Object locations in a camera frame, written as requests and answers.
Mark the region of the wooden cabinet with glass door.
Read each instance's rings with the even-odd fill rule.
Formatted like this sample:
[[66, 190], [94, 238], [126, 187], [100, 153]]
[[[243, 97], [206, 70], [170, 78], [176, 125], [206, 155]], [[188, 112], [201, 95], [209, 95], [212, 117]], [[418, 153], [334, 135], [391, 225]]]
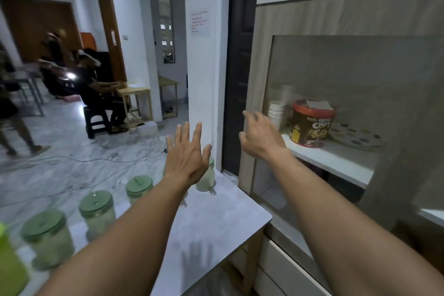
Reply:
[[295, 158], [444, 276], [444, 0], [258, 6], [246, 109], [285, 102], [289, 136], [298, 99], [381, 136], [366, 189]]

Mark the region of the dark panelled door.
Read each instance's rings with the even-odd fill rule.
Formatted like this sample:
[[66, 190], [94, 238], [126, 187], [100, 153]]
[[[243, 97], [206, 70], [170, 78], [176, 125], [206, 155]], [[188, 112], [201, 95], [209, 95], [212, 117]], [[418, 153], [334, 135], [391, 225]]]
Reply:
[[257, 0], [229, 0], [222, 170], [238, 176]]

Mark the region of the white paper notice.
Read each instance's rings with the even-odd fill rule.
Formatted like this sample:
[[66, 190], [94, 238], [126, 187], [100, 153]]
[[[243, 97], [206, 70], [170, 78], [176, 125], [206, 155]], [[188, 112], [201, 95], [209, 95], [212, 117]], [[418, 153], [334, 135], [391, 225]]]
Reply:
[[210, 37], [210, 12], [207, 9], [190, 12], [192, 37]]

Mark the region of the white polka dot plate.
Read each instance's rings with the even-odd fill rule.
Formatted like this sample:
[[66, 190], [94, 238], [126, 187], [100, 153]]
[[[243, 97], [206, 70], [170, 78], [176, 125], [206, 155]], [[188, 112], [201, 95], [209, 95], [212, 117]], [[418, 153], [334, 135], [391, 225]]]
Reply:
[[328, 136], [334, 142], [364, 151], [376, 150], [382, 147], [380, 135], [349, 123], [333, 122]]

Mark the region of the lime green plastic container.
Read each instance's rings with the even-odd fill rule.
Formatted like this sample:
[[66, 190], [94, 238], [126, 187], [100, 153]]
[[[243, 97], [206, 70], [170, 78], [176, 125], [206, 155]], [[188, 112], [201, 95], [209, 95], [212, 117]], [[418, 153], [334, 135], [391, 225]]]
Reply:
[[6, 225], [0, 222], [0, 296], [19, 296], [28, 282], [28, 271], [9, 241]]

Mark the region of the red and brown snack tin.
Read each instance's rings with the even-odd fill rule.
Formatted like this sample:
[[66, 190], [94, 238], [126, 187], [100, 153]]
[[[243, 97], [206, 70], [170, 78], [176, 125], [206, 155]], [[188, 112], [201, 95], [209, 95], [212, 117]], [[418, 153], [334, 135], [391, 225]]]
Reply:
[[328, 101], [298, 99], [292, 103], [289, 119], [290, 140], [305, 148], [322, 148], [331, 124], [337, 115], [336, 107]]

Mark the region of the clear jar with green lid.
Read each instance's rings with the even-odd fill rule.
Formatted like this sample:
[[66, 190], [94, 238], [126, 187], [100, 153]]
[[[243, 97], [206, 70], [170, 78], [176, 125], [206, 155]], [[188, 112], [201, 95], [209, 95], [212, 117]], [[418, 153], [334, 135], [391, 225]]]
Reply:
[[59, 267], [75, 253], [67, 218], [58, 209], [32, 216], [23, 224], [20, 235], [35, 253], [32, 265], [40, 271]]
[[86, 222], [89, 242], [102, 236], [116, 221], [113, 195], [106, 190], [87, 194], [79, 204], [79, 212]]
[[133, 206], [137, 200], [149, 192], [153, 186], [153, 179], [148, 175], [139, 175], [131, 178], [125, 186], [130, 205]]
[[195, 188], [199, 192], [209, 192], [215, 184], [214, 159], [210, 157], [207, 171], [204, 173], [200, 181], [195, 184]]

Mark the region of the person's left forearm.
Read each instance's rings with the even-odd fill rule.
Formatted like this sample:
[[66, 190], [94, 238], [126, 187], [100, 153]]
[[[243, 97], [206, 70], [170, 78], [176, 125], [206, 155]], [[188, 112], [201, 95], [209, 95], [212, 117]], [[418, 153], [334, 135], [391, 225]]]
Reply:
[[101, 237], [84, 247], [35, 296], [149, 296], [185, 192], [196, 176], [165, 174]]

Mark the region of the person's right hand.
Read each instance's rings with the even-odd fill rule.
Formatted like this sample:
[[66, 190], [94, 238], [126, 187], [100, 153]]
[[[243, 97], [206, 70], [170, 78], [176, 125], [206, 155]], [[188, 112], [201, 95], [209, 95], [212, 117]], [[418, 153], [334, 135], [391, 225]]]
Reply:
[[243, 150], [248, 155], [263, 159], [267, 162], [291, 155], [278, 129], [270, 122], [269, 118], [262, 113], [253, 114], [246, 110], [242, 112], [250, 143], [249, 150]]

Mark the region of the grey top wooden leg table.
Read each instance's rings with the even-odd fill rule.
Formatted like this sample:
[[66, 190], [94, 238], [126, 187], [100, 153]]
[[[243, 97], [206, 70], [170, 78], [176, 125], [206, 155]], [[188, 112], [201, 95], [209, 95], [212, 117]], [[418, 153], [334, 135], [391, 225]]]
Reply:
[[151, 296], [214, 294], [203, 282], [225, 259], [271, 220], [271, 214], [236, 183], [215, 171], [212, 191], [192, 186], [174, 219]]

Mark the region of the grey metal leg table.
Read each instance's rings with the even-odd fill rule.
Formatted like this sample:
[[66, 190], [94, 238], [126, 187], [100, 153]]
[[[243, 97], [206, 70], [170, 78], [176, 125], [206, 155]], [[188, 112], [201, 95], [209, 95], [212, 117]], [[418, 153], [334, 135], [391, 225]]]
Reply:
[[44, 105], [43, 97], [40, 89], [38, 88], [37, 78], [34, 72], [27, 70], [17, 70], [14, 73], [12, 73], [9, 79], [6, 81], [8, 81], [9, 83], [12, 82], [12, 83], [26, 85], [28, 87], [27, 90], [31, 92], [31, 95], [34, 99], [34, 103], [36, 104], [40, 116], [41, 117], [45, 116], [45, 113], [42, 108], [42, 105]]

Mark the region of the brown wooden double door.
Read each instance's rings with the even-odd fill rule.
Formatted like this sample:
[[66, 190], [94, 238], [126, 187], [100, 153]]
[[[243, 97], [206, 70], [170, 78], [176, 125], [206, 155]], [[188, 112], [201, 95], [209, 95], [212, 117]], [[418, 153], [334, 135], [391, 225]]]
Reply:
[[42, 42], [47, 33], [60, 36], [67, 50], [80, 49], [80, 33], [72, 4], [52, 0], [0, 0], [7, 27], [19, 54], [19, 62], [36, 62], [50, 57]]

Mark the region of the narrow tall window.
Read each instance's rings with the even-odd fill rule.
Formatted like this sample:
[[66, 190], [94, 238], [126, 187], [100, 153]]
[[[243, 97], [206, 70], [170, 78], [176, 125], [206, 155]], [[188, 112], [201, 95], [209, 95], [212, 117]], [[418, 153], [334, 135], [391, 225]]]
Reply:
[[175, 63], [174, 31], [171, 0], [158, 0], [159, 28], [163, 62]]

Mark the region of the small light wooden table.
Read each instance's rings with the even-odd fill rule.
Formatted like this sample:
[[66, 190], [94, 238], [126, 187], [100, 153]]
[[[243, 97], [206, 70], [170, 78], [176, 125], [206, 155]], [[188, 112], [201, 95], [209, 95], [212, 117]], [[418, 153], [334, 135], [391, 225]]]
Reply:
[[[131, 87], [125, 84], [125, 88], [117, 90], [118, 95], [123, 100], [123, 107], [125, 110], [125, 125], [129, 131], [137, 130], [139, 126], [152, 120], [152, 102], [151, 102], [151, 90], [148, 87]], [[143, 114], [140, 104], [142, 101], [139, 97], [142, 96], [147, 100], [145, 108], [147, 114]]]
[[[178, 98], [178, 84], [179, 82], [171, 80], [169, 78], [158, 76], [158, 85], [159, 85], [159, 94], [160, 94], [160, 102], [161, 102], [161, 109], [162, 109], [162, 116], [163, 119], [169, 119], [169, 118], [177, 118], [179, 116], [179, 98]], [[175, 90], [175, 99], [173, 101], [174, 106], [167, 106], [165, 104], [164, 98], [163, 98], [163, 89], [164, 87], [173, 86]]]

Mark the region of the white cabinet drawers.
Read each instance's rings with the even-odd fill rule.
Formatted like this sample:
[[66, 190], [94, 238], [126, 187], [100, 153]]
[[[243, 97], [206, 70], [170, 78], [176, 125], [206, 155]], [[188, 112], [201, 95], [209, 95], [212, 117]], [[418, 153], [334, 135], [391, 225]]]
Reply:
[[332, 296], [313, 265], [306, 271], [268, 236], [267, 225], [247, 235], [230, 231], [236, 247], [225, 259], [224, 270], [242, 296]]

